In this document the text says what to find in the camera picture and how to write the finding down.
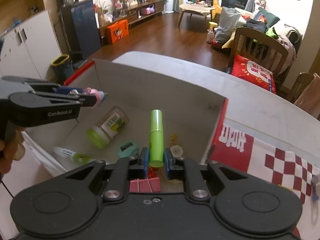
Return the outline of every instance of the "yellow giraffe toy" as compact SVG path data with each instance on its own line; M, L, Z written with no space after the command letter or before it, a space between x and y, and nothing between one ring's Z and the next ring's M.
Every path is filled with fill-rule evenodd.
M212 6L215 8L211 10L211 20L213 21L216 14L221 14L222 7L219 4L218 0L212 0L212 2L213 2Z

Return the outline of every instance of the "cabinet door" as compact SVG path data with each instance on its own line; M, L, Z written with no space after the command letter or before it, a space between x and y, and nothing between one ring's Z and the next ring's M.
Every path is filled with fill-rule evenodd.
M19 28L10 31L4 37L0 54L0 71L5 76L40 78L27 47L22 41Z
M51 62L61 55L48 11L43 11L19 26L32 61L42 79L54 77Z

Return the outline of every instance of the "human hand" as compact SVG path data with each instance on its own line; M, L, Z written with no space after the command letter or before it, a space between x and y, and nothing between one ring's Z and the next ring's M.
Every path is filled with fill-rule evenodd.
M19 161L25 154L25 147L22 145L23 137L21 131L24 128L19 127L15 131L15 137L8 143L0 140L0 151L3 151L3 157L0 158L0 173L8 173L11 169L12 161Z

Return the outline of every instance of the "green tube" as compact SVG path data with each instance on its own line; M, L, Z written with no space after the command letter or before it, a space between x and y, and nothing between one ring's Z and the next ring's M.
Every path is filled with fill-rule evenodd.
M151 112L151 126L150 126L150 161L149 165L154 168L159 168L164 165L163 162L163 125L162 112L160 110L153 110Z

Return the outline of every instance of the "gray plastic bag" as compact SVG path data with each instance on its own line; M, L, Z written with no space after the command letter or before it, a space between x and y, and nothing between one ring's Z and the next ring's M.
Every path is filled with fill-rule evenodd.
M234 8L222 7L219 26L214 37L214 41L225 44L231 37L233 29L236 27L238 20L241 17Z

